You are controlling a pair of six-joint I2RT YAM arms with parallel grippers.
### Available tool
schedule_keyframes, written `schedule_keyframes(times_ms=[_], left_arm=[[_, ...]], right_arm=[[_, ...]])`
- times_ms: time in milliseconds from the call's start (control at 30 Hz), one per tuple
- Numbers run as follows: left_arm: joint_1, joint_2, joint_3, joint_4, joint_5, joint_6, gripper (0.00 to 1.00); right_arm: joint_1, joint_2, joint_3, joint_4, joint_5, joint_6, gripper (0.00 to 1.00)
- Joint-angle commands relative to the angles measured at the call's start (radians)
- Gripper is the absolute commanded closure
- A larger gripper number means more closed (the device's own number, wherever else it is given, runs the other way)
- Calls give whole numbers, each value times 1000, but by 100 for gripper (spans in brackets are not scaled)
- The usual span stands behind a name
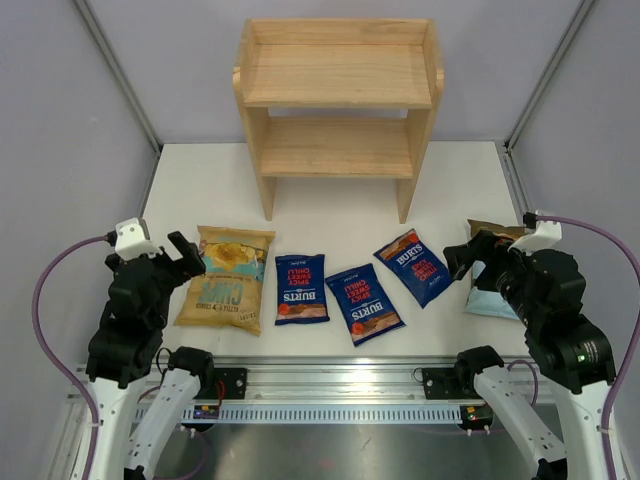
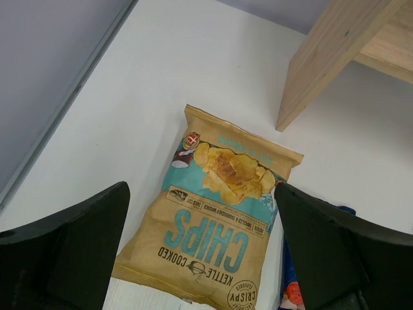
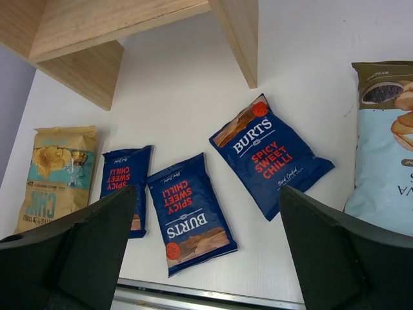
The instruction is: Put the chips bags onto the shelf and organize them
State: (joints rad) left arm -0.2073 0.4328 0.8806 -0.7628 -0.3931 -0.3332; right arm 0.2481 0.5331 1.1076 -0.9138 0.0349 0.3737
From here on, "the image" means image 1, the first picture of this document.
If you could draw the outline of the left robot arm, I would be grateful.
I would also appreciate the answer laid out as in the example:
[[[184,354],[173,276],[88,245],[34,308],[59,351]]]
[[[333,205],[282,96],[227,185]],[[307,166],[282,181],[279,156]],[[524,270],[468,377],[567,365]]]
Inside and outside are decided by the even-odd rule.
[[[205,272],[197,246],[180,232],[168,240],[172,259],[138,224],[117,227],[106,259],[113,273],[99,328],[89,342],[86,373],[96,404],[87,464],[92,479],[151,479],[184,409],[208,396],[216,374],[211,353],[179,347],[139,425],[132,424],[162,345],[173,291]]]

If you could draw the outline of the light blue cassava chips bag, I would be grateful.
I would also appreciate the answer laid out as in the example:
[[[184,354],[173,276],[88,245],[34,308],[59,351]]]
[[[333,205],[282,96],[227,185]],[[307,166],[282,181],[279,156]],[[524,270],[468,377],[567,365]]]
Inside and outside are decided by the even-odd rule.
[[[504,226],[501,224],[474,219],[468,219],[467,222],[470,227],[471,238],[473,238],[480,230],[489,230],[499,236],[505,236],[512,240],[517,240],[526,234],[525,228],[521,226]],[[471,289],[467,298],[465,312],[482,316],[517,320],[518,317],[513,309],[498,292],[480,290],[476,286],[476,280],[483,273],[484,269],[485,264],[482,261],[476,261],[472,266]]]

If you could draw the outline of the large yellow kettle chips bag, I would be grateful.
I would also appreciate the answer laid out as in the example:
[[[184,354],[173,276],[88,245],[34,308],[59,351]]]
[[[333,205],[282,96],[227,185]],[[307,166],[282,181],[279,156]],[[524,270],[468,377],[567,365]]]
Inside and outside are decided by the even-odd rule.
[[[235,327],[261,334],[260,308],[273,231],[200,226],[205,273],[191,280],[177,326]]]

